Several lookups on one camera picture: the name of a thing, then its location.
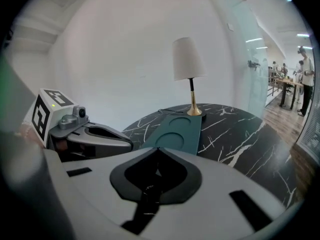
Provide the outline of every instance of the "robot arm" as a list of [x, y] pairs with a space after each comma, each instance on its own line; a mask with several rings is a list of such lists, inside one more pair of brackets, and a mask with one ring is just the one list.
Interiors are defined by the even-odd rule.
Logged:
[[[119, 155], [133, 148], [123, 133], [90, 122], [86, 108], [59, 90], [40, 89], [31, 125], [44, 147], [59, 152], [64, 162]], [[67, 146], [63, 154], [58, 148], [61, 142]]]

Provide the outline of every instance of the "black lamp stem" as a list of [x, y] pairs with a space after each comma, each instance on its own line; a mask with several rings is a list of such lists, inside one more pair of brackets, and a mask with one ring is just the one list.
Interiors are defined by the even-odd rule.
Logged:
[[190, 80], [190, 89], [191, 89], [191, 92], [193, 92], [195, 90], [193, 78], [189, 78], [189, 80]]

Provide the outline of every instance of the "black marble table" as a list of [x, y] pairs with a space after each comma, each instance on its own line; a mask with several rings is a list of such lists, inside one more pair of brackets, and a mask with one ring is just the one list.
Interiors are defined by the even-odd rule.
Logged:
[[[237, 169], [274, 194], [285, 207], [295, 201], [296, 175], [290, 147], [275, 130], [246, 111], [231, 106], [198, 104], [206, 112], [197, 155]], [[137, 150], [166, 115], [182, 115], [190, 105], [179, 105], [149, 114], [122, 132]]]

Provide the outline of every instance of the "black pants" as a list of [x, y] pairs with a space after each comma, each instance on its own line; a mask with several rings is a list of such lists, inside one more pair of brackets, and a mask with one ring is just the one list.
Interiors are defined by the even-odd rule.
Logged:
[[309, 106], [309, 102], [311, 100], [311, 95], [312, 95], [313, 87], [310, 85], [303, 85], [303, 104], [301, 108], [301, 113], [302, 115], [306, 115], [307, 109]]

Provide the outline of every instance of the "black rubber pad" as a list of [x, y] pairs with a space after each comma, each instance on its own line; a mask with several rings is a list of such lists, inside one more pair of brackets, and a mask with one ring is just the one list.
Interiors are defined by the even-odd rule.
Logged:
[[255, 231], [263, 229], [272, 222], [264, 211], [261, 210], [243, 190], [234, 191], [229, 195]]
[[89, 167], [75, 169], [75, 170], [68, 170], [66, 173], [69, 175], [69, 177], [78, 176], [81, 174], [86, 174], [92, 172], [92, 170]]

